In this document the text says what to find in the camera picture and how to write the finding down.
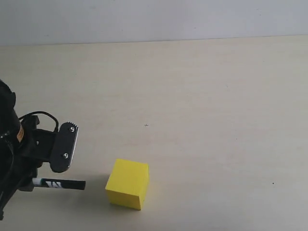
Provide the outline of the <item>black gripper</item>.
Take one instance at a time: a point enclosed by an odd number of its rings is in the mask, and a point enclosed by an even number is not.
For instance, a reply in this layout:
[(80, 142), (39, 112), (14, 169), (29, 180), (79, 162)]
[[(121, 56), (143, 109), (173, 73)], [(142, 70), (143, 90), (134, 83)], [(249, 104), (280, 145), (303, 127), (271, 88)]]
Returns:
[(32, 179), (38, 168), (49, 162), (55, 136), (58, 133), (58, 119), (48, 115), (55, 122), (54, 131), (38, 129), (37, 115), (0, 116), (0, 191), (13, 193), (16, 190), (32, 191)]

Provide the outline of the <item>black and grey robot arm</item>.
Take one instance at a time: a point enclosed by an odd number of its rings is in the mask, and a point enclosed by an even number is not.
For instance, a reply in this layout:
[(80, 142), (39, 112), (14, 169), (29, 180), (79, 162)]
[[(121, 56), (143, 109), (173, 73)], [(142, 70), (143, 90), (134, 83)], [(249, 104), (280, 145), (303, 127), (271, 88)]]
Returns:
[[(44, 111), (22, 117), (15, 112), (16, 94), (3, 81), (0, 83), (0, 216), (17, 190), (31, 192), (32, 179), (45, 162), (35, 154), (50, 155), (59, 121)], [(38, 129), (38, 115), (46, 115), (55, 122), (53, 131)]]

